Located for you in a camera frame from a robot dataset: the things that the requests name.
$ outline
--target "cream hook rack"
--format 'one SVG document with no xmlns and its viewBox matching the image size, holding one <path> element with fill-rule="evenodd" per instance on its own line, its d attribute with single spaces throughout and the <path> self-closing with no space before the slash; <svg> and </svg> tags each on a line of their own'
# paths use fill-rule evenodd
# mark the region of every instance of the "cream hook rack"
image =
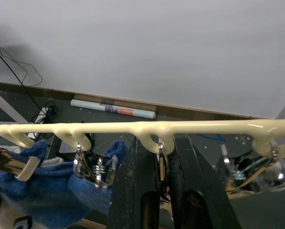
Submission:
<svg viewBox="0 0 285 229">
<path fill-rule="evenodd" d="M 14 124 L 0 125 L 0 136 L 25 147 L 32 147 L 33 141 L 26 133 L 54 133 L 68 145 L 76 148 L 79 142 L 83 150 L 91 147 L 85 133 L 131 133 L 142 145 L 158 154 L 158 144 L 152 139 L 157 135 L 164 143 L 164 153 L 174 149 L 175 134 L 247 134 L 253 137 L 253 148 L 262 156 L 271 157 L 271 141 L 285 138 L 285 120 L 232 120 L 232 121 L 157 121 L 129 123 L 58 123 L 58 124 Z M 285 158 L 285 143 L 278 146 L 280 157 Z"/>
</svg>

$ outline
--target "chrome metal clip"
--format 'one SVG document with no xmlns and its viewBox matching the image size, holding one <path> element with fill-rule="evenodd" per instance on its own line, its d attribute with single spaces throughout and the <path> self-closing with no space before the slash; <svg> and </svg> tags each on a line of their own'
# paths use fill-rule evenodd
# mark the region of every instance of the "chrome metal clip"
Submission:
<svg viewBox="0 0 285 229">
<path fill-rule="evenodd" d="M 27 181 L 40 163 L 35 156 L 24 157 L 0 147 L 0 171 L 15 175 L 20 181 Z"/>
<path fill-rule="evenodd" d="M 272 146 L 272 158 L 259 156 L 254 151 L 230 157 L 225 145 L 221 150 L 215 170 L 230 199 L 285 189 L 285 159 L 279 159 L 277 147 Z"/>
<path fill-rule="evenodd" d="M 170 175 L 169 170 L 169 159 L 167 155 L 164 154 L 164 143 L 161 139 L 158 140 L 158 174 L 159 174 L 159 191 L 160 191 L 160 208 L 169 211 L 169 214 L 172 214 L 171 201 L 169 196 L 169 186 L 168 186 L 168 177 Z"/>
<path fill-rule="evenodd" d="M 118 158 L 106 157 L 95 154 L 93 151 L 82 151 L 81 145 L 77 145 L 74 157 L 74 174 L 79 179 L 87 179 L 96 187 L 107 188 L 114 182 L 117 170 Z"/>
</svg>

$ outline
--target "blue knit fabric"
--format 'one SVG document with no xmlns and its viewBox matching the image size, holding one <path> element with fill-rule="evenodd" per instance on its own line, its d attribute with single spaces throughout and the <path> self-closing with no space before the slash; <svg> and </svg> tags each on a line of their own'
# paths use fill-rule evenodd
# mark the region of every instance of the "blue knit fabric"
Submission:
<svg viewBox="0 0 285 229">
<path fill-rule="evenodd" d="M 118 158 L 118 162 L 121 163 L 126 155 L 126 152 L 127 146 L 124 142 L 115 142 L 104 153 L 104 155 L 115 155 Z M 68 181 L 68 187 L 87 207 L 98 210 L 104 214 L 108 214 L 112 187 L 108 187 L 107 189 L 103 187 L 96 188 L 92 182 L 85 179 L 78 179 L 74 174 L 71 175 Z"/>
<path fill-rule="evenodd" d="M 46 143 L 40 141 L 32 148 L 23 150 L 20 155 L 36 156 L 42 162 L 46 149 Z M 117 155 L 122 160 L 126 152 L 123 142 L 115 142 L 106 155 Z M 73 174 L 73 163 L 68 162 L 38 167 L 27 182 L 0 172 L 0 193 L 7 202 L 32 216 L 35 221 L 51 229 L 60 229 L 81 220 L 93 209 L 107 213 L 111 188 L 96 189 L 93 183 L 77 179 Z"/>
</svg>

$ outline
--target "power cord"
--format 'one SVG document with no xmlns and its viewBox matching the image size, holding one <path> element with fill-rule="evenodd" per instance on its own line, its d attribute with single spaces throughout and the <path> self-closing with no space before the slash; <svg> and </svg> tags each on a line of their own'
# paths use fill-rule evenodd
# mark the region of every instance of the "power cord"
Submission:
<svg viewBox="0 0 285 229">
<path fill-rule="evenodd" d="M 9 57 L 3 55 L 3 54 L 2 54 L 2 51 L 4 51 L 6 54 L 8 54 Z M 26 65 L 31 66 L 31 67 L 35 70 L 35 72 L 39 75 L 39 77 L 41 78 L 41 80 L 40 80 L 38 83 L 33 84 L 33 85 L 29 85 L 29 87 L 37 86 L 37 85 L 39 85 L 39 84 L 42 82 L 42 76 L 39 74 L 39 72 L 35 69 L 35 67 L 34 67 L 32 64 L 15 60 L 7 51 L 5 51 L 5 50 L 4 50 L 3 48 L 1 48 L 1 47 L 0 47 L 0 54 L 1 54 L 2 57 L 7 58 L 7 59 L 9 59 L 10 61 L 13 61 L 14 63 L 16 63 L 19 67 L 21 67 L 21 68 L 25 71 L 25 76 L 24 76 L 24 78 L 23 78 L 23 80 L 22 80 L 22 83 L 23 83 L 23 81 L 26 79 L 26 77 L 27 77 L 27 75 L 28 75 L 28 71 L 27 71 L 24 67 L 22 67 L 19 63 L 22 63 L 22 64 L 26 64 Z"/>
<path fill-rule="evenodd" d="M 39 119 L 37 122 L 36 122 L 36 118 L 37 116 L 39 115 L 42 115 L 42 114 L 36 114 L 32 117 L 31 121 L 35 124 L 48 124 L 48 123 L 51 123 L 50 122 L 50 118 L 54 115 L 56 115 L 56 113 L 58 112 L 58 106 L 55 105 L 55 102 L 53 101 L 48 101 L 46 103 L 46 114 L 43 114 L 44 117 L 42 117 L 41 119 Z M 53 133 L 52 134 L 48 134 L 48 133 L 39 133 L 38 136 L 35 136 L 34 134 L 34 141 L 40 141 L 42 139 L 48 139 L 50 137 L 53 136 Z"/>
<path fill-rule="evenodd" d="M 0 56 L 0 59 L 7 65 L 7 67 L 10 69 L 10 71 L 14 74 L 14 76 L 16 77 L 16 79 L 19 81 L 19 83 L 22 85 L 23 89 L 25 90 L 25 92 L 27 93 L 27 95 L 32 99 L 32 101 L 34 102 L 34 104 L 38 107 L 38 109 L 43 113 L 44 117 L 41 118 L 40 120 L 38 120 L 36 123 L 50 123 L 50 117 L 52 117 L 53 115 L 56 115 L 56 113 L 58 112 L 58 107 L 55 105 L 55 103 L 53 101 L 48 101 L 46 103 L 46 111 L 44 112 L 41 107 L 36 103 L 36 101 L 33 99 L 32 95 L 29 93 L 28 89 L 23 85 L 23 83 L 20 81 L 20 79 L 18 78 L 18 76 L 16 75 L 16 73 L 13 71 L 13 69 L 11 69 L 11 67 L 8 65 L 8 63 L 5 62 L 5 60 Z M 35 117 L 39 116 L 39 114 L 35 115 L 32 117 L 32 122 L 34 123 L 33 119 Z M 53 134 L 50 134 L 49 136 L 47 136 L 46 134 L 39 134 L 37 137 L 34 136 L 36 138 L 36 141 L 41 140 L 43 138 L 47 139 L 50 138 Z"/>
</svg>

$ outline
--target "metal spring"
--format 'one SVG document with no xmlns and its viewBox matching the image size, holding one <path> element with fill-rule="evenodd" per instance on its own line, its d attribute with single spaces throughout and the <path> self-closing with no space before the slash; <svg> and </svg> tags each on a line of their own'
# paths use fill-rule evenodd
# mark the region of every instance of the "metal spring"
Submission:
<svg viewBox="0 0 285 229">
<path fill-rule="evenodd" d="M 96 165 L 92 166 L 92 172 L 95 174 L 95 176 L 98 176 L 104 174 L 106 171 L 103 165 Z"/>
</svg>

